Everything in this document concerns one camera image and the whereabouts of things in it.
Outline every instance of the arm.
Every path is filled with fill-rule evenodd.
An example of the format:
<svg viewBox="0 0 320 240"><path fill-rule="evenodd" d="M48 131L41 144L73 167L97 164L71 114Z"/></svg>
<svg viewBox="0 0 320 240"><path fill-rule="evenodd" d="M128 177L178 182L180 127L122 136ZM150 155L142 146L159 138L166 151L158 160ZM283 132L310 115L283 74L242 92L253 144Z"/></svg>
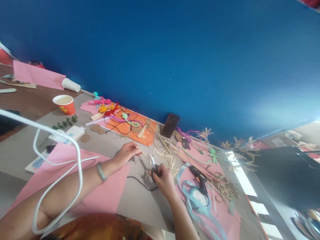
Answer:
<svg viewBox="0 0 320 240"><path fill-rule="evenodd" d="M136 143L130 142L122 146L113 159L102 163L102 169L106 177L122 168L133 155L140 155L140 149ZM83 186L81 193L73 204L76 206L93 189L102 183L97 171L97 166L91 166L83 170ZM50 224L73 200L79 188L78 172L66 176L62 181L48 192L43 199L37 218L38 229L43 229ZM0 236L2 239L39 239L32 232L32 220L35 207L43 192L44 187L34 193L0 220Z"/></svg>
<svg viewBox="0 0 320 240"><path fill-rule="evenodd" d="M192 224L188 211L175 189L171 171L167 169L164 164L160 164L159 171L162 174L161 178L156 174L153 175L153 178L159 186L160 191L170 204L176 239L200 240L198 233Z"/></svg>

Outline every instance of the bracelet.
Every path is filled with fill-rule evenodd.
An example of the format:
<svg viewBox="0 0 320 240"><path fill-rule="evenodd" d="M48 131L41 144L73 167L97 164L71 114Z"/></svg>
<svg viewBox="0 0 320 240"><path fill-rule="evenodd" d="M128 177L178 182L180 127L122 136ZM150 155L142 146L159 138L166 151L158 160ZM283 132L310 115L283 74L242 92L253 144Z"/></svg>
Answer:
<svg viewBox="0 0 320 240"><path fill-rule="evenodd" d="M101 162L97 163L97 170L98 170L98 174L100 179L105 182L108 178L104 175L103 171L102 171L102 166L101 166Z"/></svg>

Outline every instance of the wooden disc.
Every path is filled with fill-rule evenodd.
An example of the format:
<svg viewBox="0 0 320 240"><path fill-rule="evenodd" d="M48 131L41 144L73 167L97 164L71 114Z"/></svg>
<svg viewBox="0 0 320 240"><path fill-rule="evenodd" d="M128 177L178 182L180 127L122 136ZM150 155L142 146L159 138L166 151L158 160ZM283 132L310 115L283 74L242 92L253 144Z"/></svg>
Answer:
<svg viewBox="0 0 320 240"><path fill-rule="evenodd" d="M181 134L177 133L177 134L175 135L175 138L176 138L179 142L182 142L182 136L181 136Z"/></svg>
<svg viewBox="0 0 320 240"><path fill-rule="evenodd" d="M90 129L93 132L98 132L101 129L101 126L99 124L93 124Z"/></svg>
<svg viewBox="0 0 320 240"><path fill-rule="evenodd" d="M90 140L90 136L88 134L83 135L80 138L81 142L88 142Z"/></svg>
<svg viewBox="0 0 320 240"><path fill-rule="evenodd" d="M104 131L102 128L100 128L100 130L98 131L98 133L99 133L100 135L102 135L102 134L105 133L105 131Z"/></svg>
<svg viewBox="0 0 320 240"><path fill-rule="evenodd" d="M133 131L133 132L140 132L140 131L141 131L141 129L140 129L140 128L138 128L138 127L133 127L133 128L132 128L132 131Z"/></svg>

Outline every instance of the pink paper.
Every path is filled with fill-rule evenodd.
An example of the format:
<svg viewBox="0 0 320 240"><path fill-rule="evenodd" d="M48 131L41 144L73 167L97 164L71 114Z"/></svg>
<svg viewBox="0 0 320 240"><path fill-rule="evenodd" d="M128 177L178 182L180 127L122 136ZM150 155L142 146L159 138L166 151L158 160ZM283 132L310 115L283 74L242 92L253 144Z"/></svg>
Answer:
<svg viewBox="0 0 320 240"><path fill-rule="evenodd" d="M85 103L82 103L80 109L85 110L87 112L90 112L92 115L95 115L95 114L99 113L99 109L96 109L96 104L92 104L92 103L89 103L89 102L91 102L91 101L87 101ZM105 121L99 122L97 124L99 124L101 126L105 126L109 122L110 122L110 119L106 119Z"/></svg>
<svg viewBox="0 0 320 240"><path fill-rule="evenodd" d="M105 156L83 149L81 149L80 152L81 159L99 156L96 159L82 162L82 169L95 165L97 162L109 160L109 158ZM76 156L77 154L74 146L58 143L48 156L48 160L53 163L62 163L70 160L76 160ZM56 181L74 164L75 163L52 166L49 163L44 162L38 171L28 181L26 186L21 190L11 209L13 209L33 193ZM96 212L116 213L129 170L130 166L125 165L119 171L109 176L105 183L99 185L91 193L89 193L89 195L87 195L82 202L72 209L72 212L75 214L89 214ZM77 171L78 167L75 167L69 174Z"/></svg>
<svg viewBox="0 0 320 240"><path fill-rule="evenodd" d="M17 81L35 83L40 86L63 90L62 81L65 75L32 66L30 64L13 61L14 78Z"/></svg>
<svg viewBox="0 0 320 240"><path fill-rule="evenodd" d="M200 162L206 163L208 160L212 159L211 156L209 155L209 152L206 149L203 150L201 147L199 147L200 150L202 150L204 153L202 155L194 146L192 146L191 144L189 146L191 150L187 149L186 151L195 159L199 160ZM194 165L196 168L200 169L201 171L209 175L208 171L206 170L208 165L201 164L198 161L192 159L182 149L180 149L179 154L182 154L184 157L188 158L193 163L192 165ZM210 165L209 169L211 172L221 172L223 174L223 170L219 163L215 164L211 162L209 163L209 165Z"/></svg>
<svg viewBox="0 0 320 240"><path fill-rule="evenodd" d="M180 184L182 184L182 182L185 180L196 183L194 175L190 172L188 168L183 172L180 178ZM212 190L211 188L208 188L208 186L207 186L207 189L208 189L209 198L212 204L211 206L212 215L222 225L225 233L227 234L228 239L232 239L232 240L240 239L240 216L236 211L234 211L234 216L232 216L229 213L229 207L223 202L220 196L220 193L217 191L215 191L214 195L220 203L216 201L217 212L215 213L213 202L212 202ZM182 200L187 202L185 195L181 192L178 185L176 185L176 190L178 191L178 194L182 198ZM219 229L207 217L205 217L204 215L201 215L200 213L197 213L196 211L194 211L194 213L197 214L207 224L207 226L222 239ZM208 236L211 236L208 229L205 226L202 226L202 225L199 225L199 226L205 232L205 234L207 234Z"/></svg>

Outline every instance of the smartphone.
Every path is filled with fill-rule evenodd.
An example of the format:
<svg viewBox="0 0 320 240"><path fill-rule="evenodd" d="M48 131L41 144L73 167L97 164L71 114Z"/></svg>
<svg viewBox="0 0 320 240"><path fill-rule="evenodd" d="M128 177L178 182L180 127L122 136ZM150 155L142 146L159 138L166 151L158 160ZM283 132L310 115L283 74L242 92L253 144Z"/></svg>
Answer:
<svg viewBox="0 0 320 240"><path fill-rule="evenodd" d="M166 121L166 124L164 125L160 134L162 136L170 138L174 132L174 129L178 125L179 121L180 121L180 117L178 115L170 113Z"/></svg>

